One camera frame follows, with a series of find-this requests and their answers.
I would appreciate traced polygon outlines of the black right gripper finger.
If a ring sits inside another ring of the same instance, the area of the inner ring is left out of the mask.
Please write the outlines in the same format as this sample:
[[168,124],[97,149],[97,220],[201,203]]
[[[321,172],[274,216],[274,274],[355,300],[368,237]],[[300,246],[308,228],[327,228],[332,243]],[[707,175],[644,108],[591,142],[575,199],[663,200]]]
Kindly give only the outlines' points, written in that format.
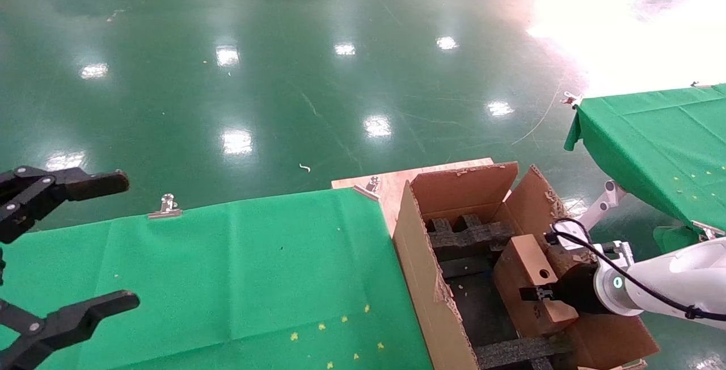
[[543,302],[544,300],[560,300],[556,287],[552,284],[531,285],[519,288],[521,300],[528,302]]

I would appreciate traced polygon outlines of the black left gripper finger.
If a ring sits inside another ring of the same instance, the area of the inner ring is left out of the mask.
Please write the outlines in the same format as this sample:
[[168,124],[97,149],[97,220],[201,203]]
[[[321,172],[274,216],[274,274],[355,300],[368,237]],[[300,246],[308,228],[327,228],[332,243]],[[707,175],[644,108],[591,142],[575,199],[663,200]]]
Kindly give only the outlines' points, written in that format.
[[89,340],[105,318],[137,308],[133,292],[112,292],[67,305],[40,318],[2,300],[1,324],[18,333],[2,349],[3,369],[35,369],[57,350]]
[[1,174],[1,241],[13,243],[65,201],[112,196],[129,189],[120,169],[88,174],[80,167],[47,171],[21,166]]

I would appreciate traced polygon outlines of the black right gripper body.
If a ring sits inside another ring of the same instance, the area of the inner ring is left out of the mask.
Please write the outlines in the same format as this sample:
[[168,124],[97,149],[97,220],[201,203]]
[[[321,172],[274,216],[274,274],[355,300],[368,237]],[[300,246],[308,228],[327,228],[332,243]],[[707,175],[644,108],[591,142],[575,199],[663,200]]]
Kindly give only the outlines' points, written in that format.
[[574,264],[553,284],[554,295],[579,313],[602,315],[602,303],[594,286],[597,269],[594,263]]

